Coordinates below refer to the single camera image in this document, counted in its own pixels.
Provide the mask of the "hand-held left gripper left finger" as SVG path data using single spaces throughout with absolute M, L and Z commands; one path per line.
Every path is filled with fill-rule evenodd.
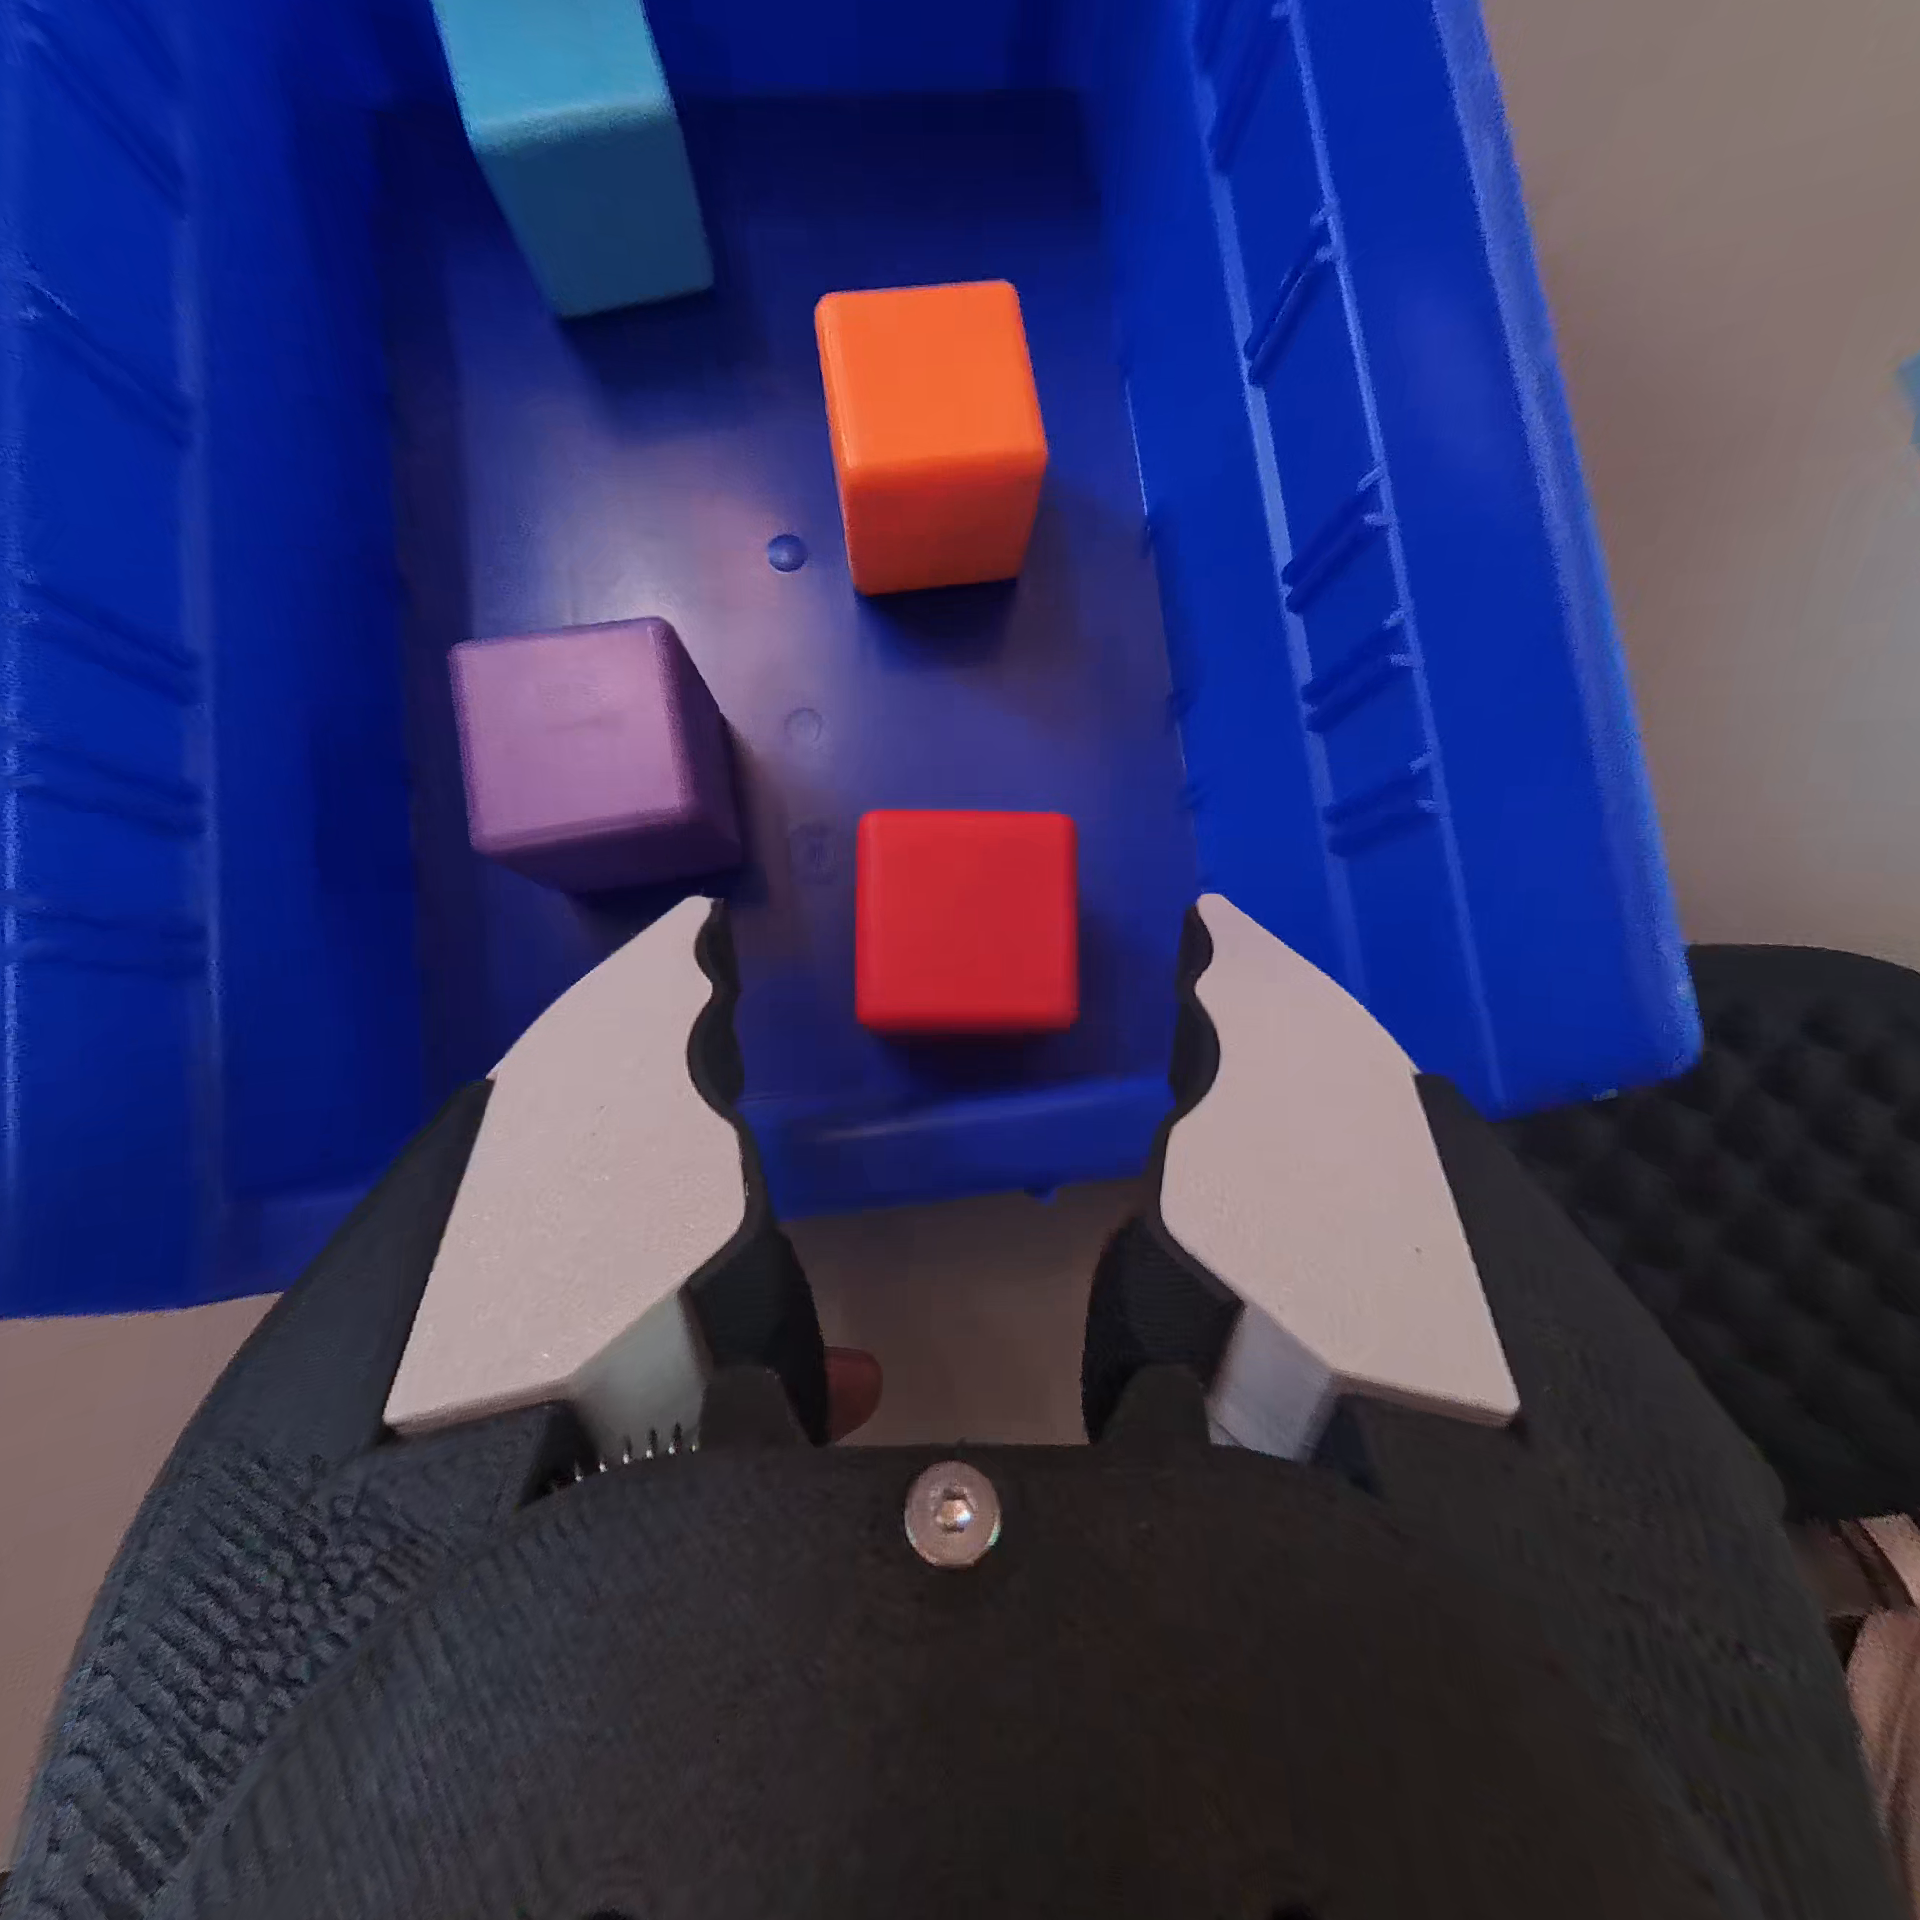
M 690 1433 L 713 1373 L 786 1378 L 786 1242 L 736 1109 L 727 908 L 690 896 L 510 1047 L 386 1427 L 565 1407 L 597 1457 Z

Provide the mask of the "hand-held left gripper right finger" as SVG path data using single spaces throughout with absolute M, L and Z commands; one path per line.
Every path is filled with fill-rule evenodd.
M 1315 1449 L 1351 1399 L 1506 1429 L 1521 1392 L 1406 1050 L 1221 895 L 1186 913 L 1168 1113 L 1118 1229 L 1118 1396 Z

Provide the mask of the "purple foam cube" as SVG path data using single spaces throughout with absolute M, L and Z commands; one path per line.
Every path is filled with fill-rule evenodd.
M 568 896 L 739 867 L 733 731 L 658 616 L 448 652 L 471 851 Z

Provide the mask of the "red foam cube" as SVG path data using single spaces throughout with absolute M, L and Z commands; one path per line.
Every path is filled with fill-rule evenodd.
M 867 811 L 855 1019 L 888 1041 L 1059 1036 L 1082 1012 L 1077 827 L 1061 811 Z

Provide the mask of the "blue plastic bin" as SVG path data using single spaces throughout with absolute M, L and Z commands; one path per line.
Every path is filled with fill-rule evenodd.
M 471 853 L 448 652 L 666 618 L 784 1219 L 1118 1180 L 1218 891 L 1493 1119 L 1701 1018 L 1477 4 L 643 4 L 713 289 L 547 312 L 433 4 L 6 4 L 6 1316 L 285 1287 L 685 884 Z M 998 585 L 849 576 L 815 307 L 1010 282 Z M 1061 811 L 1080 1019 L 855 1012 L 857 824 Z

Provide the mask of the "orange foam cube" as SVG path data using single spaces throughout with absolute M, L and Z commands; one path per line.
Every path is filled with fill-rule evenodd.
M 1014 580 L 1050 466 L 1018 289 L 831 293 L 815 329 L 853 587 L 878 599 Z

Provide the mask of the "teal foam cube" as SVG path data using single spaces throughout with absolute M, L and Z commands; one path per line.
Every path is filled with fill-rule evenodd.
M 641 3 L 437 3 L 471 155 L 547 307 L 587 321 L 713 287 Z

